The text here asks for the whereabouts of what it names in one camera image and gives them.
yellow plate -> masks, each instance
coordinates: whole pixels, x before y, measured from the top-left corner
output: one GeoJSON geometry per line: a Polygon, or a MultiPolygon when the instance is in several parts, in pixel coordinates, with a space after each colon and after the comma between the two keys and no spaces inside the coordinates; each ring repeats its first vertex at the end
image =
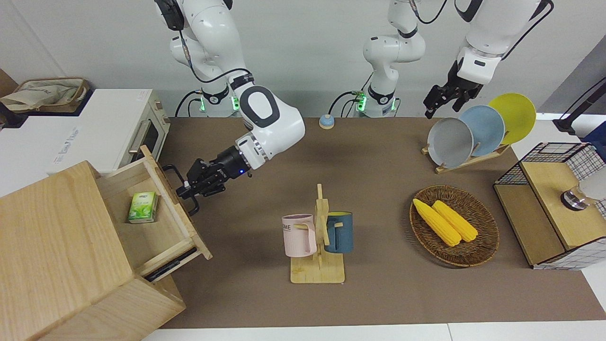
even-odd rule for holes
{"type": "Polygon", "coordinates": [[[507,133],[502,144],[518,142],[530,134],[536,122],[536,109],[526,96],[520,93],[504,93],[488,105],[496,109],[505,122],[507,133]]]}

wooden mug holder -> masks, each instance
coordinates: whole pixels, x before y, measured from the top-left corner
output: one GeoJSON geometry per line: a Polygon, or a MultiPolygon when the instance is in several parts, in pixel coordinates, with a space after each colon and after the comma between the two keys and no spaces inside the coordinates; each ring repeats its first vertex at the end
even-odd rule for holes
{"type": "Polygon", "coordinates": [[[326,221],[328,219],[328,199],[322,196],[322,184],[318,184],[318,199],[316,200],[315,254],[307,257],[290,259],[290,281],[292,283],[343,283],[345,282],[345,265],[343,254],[334,254],[324,250],[330,245],[326,221]]]}

brown tabletop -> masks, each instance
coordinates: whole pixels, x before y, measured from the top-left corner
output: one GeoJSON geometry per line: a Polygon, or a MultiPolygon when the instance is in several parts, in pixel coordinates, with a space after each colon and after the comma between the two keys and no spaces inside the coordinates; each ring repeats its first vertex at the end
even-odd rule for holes
{"type": "MultiPolygon", "coordinates": [[[[198,257],[173,274],[187,309],[164,328],[605,319],[581,272],[528,267],[492,188],[515,164],[513,152],[436,175],[420,153],[435,122],[337,119],[322,130],[317,118],[305,119],[301,142],[253,178],[201,198],[193,221],[214,258],[198,257]],[[289,281],[281,217],[313,213],[316,183],[331,210],[353,212],[355,249],[344,257],[342,285],[289,281]],[[434,184],[469,191],[494,215],[501,245],[490,262],[453,269],[416,246],[410,203],[434,184]]],[[[175,119],[160,163],[185,173],[245,132],[239,119],[175,119]]]]}

yellow corn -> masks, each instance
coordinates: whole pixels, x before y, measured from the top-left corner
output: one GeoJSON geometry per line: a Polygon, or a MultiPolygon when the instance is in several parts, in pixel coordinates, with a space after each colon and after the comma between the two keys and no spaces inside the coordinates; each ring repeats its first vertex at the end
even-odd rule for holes
{"type": "Polygon", "coordinates": [[[436,210],[452,227],[458,232],[463,240],[472,241],[478,236],[476,230],[465,218],[461,217],[454,209],[448,207],[444,202],[438,200],[433,204],[433,209],[436,210]]]}
{"type": "Polygon", "coordinates": [[[455,246],[461,242],[461,235],[450,226],[446,219],[442,218],[433,208],[421,200],[413,199],[413,203],[421,218],[431,227],[438,237],[448,246],[455,246]]]}

oven handle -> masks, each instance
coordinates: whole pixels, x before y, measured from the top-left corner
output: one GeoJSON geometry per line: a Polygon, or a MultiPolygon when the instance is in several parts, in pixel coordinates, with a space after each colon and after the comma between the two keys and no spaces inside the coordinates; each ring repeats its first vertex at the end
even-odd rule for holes
{"type": "Polygon", "coordinates": [[[137,135],[135,135],[133,143],[130,145],[130,148],[128,148],[129,154],[136,155],[137,153],[139,153],[139,148],[141,147],[141,144],[143,143],[147,132],[149,132],[151,125],[151,120],[141,121],[141,123],[139,123],[139,130],[137,130],[137,135]]]}

